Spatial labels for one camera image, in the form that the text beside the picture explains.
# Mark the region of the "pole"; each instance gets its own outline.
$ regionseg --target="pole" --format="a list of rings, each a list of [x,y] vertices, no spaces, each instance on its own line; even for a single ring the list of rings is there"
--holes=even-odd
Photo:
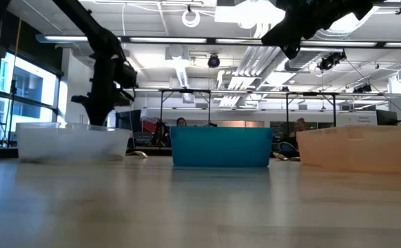
[[[332,107],[333,107],[333,126],[337,126],[337,116],[336,116],[336,95],[332,95]]]
[[[164,104],[164,91],[161,91],[161,121],[162,121],[162,109]]]
[[[289,94],[286,94],[286,135],[289,137],[289,102],[288,102]]]
[[[212,93],[209,93],[209,98],[208,98],[208,125],[212,122],[211,119],[211,110],[212,110]]]

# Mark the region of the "translucent container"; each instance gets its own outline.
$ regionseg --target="translucent container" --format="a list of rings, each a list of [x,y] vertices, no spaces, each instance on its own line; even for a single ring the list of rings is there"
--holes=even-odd
[[[129,130],[75,123],[17,123],[19,158],[33,163],[93,163],[125,157]]]
[[[266,167],[271,128],[172,127],[175,166]]]
[[[303,165],[353,172],[401,172],[401,126],[332,127],[297,133]]]

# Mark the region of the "ceiling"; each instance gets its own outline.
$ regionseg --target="ceiling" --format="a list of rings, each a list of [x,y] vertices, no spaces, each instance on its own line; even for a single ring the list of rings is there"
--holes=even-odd
[[[92,16],[105,28],[117,35],[127,36],[171,36],[171,37],[253,37],[256,29],[242,29],[236,23],[217,23],[214,17],[200,15],[200,23],[195,28],[188,28],[181,21],[185,6],[162,6],[162,18],[158,6],[126,6],[124,9],[124,24],[122,25],[122,9],[124,5],[97,4],[82,2],[86,9],[92,11]],[[215,0],[204,1],[203,7],[193,7],[193,10],[206,11],[214,15]],[[9,10],[28,22],[44,34],[75,34],[81,31],[60,11],[51,0],[12,0]],[[395,9],[380,9],[373,14],[360,28],[349,35],[351,40],[401,40],[401,15],[385,12],[394,12]],[[155,82],[168,82],[176,77],[176,71],[164,63],[165,48],[167,45],[139,45],[125,44],[124,49],[130,51],[141,73],[138,81],[143,87],[153,86]],[[189,78],[204,78],[216,80],[220,70],[235,70],[245,56],[247,47],[243,46],[208,46],[189,45],[191,66],[187,68]],[[74,47],[74,54],[88,65],[91,59],[86,56],[91,53],[86,44]],[[209,69],[207,60],[210,54],[218,54],[220,67]],[[341,90],[345,85],[359,81],[363,76],[370,76],[373,84],[379,90],[387,89],[387,77],[401,68],[401,50],[346,50],[347,58],[352,65],[344,62],[334,70],[319,77],[314,72],[315,64],[310,63],[295,75],[294,84],[285,82],[290,90],[307,91]]]

